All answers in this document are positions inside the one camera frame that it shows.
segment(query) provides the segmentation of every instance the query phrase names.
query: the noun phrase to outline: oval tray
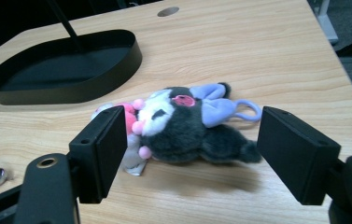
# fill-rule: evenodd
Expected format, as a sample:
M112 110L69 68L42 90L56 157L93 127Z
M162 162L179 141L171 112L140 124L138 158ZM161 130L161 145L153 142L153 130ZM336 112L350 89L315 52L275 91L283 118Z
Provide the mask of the oval tray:
M142 54L126 30L35 45L0 64L1 105L74 104L115 90L137 71Z

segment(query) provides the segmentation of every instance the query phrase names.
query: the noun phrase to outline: black rod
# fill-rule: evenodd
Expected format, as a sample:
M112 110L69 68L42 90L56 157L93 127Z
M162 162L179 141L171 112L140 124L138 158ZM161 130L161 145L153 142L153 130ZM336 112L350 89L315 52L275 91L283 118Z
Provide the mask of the black rod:
M71 39L74 41L75 45L77 46L77 49L80 52L83 52L82 44L80 43L79 39L77 38L77 34L74 31L73 27L71 26L70 22L68 19L65 17L63 14L62 10L60 9L59 5L57 5L55 0L47 0L48 4L50 5L50 8L56 15L56 17L59 19L59 21L63 24L65 30L68 32L68 34L71 36Z

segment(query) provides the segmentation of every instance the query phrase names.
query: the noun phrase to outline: black plush body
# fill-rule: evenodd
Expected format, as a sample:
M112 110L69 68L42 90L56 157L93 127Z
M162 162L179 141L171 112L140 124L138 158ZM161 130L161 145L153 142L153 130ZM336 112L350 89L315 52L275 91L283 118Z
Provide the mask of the black plush body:
M225 87L225 95L228 96L230 88ZM148 113L144 116L145 119L150 119L146 125L165 124L158 132L143 133L141 137L142 145L149 147L155 159L185 162L202 157L211 162L260 161L261 155L256 149L256 143L245 139L233 127L226 124L219 124L212 128L204 126L202 123L204 99L195 98L190 89L168 88L166 92L161 93L160 97L162 101L168 99L161 103L164 106L158 107L160 104L153 103L158 108L150 110L150 117ZM184 98L188 98L187 100L193 98L193 105Z

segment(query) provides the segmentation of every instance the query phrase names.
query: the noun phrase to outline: white plush face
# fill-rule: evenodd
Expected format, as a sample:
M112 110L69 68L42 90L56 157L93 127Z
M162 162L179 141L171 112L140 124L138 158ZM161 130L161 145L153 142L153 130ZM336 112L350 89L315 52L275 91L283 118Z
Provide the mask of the white plush face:
M138 113L138 120L145 121L142 135L152 136L163 131L175 108L170 104L172 90L154 92L145 102L145 106Z

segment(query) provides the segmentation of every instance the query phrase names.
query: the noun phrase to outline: wooden desk surface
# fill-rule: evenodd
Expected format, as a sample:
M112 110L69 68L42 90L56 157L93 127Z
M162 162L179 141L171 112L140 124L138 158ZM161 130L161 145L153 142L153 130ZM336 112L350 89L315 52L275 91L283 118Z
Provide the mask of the wooden desk surface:
M162 9L179 7L168 17ZM144 60L116 91L77 105L0 105L0 166L19 185L26 165L68 143L106 103L147 97L167 86L220 81L232 98L287 110L352 155L352 84L306 1L163 1L72 21L79 35L111 29L135 33ZM60 25L26 31L0 47L0 63L48 40L67 37ZM257 139L259 125L233 123ZM328 223L322 206L294 200L267 162L232 166L150 161L143 176L119 172L101 204L81 204L83 223Z

